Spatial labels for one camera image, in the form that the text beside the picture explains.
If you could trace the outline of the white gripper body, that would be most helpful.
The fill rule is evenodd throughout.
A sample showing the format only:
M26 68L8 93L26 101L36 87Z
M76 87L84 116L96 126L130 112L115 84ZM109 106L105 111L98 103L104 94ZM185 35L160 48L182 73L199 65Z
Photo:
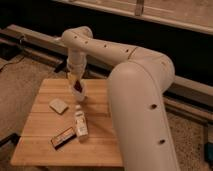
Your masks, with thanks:
M80 51L68 50L67 69L80 80L86 68L86 54Z

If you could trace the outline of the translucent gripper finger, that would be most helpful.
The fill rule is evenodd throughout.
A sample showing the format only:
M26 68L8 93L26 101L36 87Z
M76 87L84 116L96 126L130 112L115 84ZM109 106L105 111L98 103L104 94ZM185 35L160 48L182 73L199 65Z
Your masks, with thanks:
M74 85L76 83L76 77L75 76L68 77L68 81L69 81L69 85L70 85L71 90L74 91L75 90Z
M81 84L81 87L82 87L82 92L86 91L84 79L80 80L80 84Z

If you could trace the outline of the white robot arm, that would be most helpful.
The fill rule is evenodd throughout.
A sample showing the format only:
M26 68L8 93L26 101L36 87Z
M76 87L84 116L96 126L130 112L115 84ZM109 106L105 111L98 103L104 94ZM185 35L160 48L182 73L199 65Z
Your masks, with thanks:
M86 26L64 31L62 42L68 68L78 78L88 55L113 67L108 103L125 171L180 171L163 102L175 77L171 59L144 47L95 39Z

